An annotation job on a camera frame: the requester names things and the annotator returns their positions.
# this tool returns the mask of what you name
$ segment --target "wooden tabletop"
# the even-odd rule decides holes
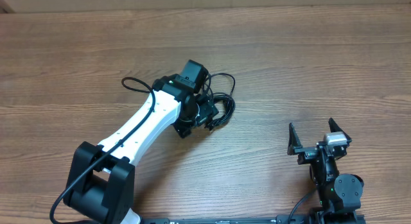
[[[236,78],[236,111],[211,133],[161,134],[136,168],[136,212],[287,214],[313,188],[309,166],[286,154],[288,123],[313,146],[333,117],[353,138],[338,169],[365,181],[358,213],[411,222],[411,5],[375,5],[0,15],[0,223],[49,223],[78,145],[108,137],[147,97],[120,79],[152,83],[188,59]]]

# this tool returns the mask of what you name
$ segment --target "wooden table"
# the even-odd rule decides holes
[[[338,168],[365,181],[359,213],[411,222],[411,5],[376,5],[0,15],[0,223],[49,223],[78,145],[146,98],[120,79],[151,83],[188,59],[236,77],[237,109],[212,133],[161,134],[136,169],[136,212],[289,213],[313,183],[286,154],[288,123],[313,146],[334,117],[353,138]],[[57,218],[83,217],[60,205]]]

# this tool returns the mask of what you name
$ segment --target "wood grain surface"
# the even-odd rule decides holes
[[[188,59],[236,77],[237,109],[211,133],[161,134],[136,169],[136,212],[289,213],[313,183],[286,154],[288,123],[311,146],[333,117],[353,138],[338,169],[365,181],[359,213],[411,223],[411,5],[0,15],[0,223],[49,223],[78,145],[145,101],[120,79],[151,83]],[[57,218],[83,217],[60,205]]]

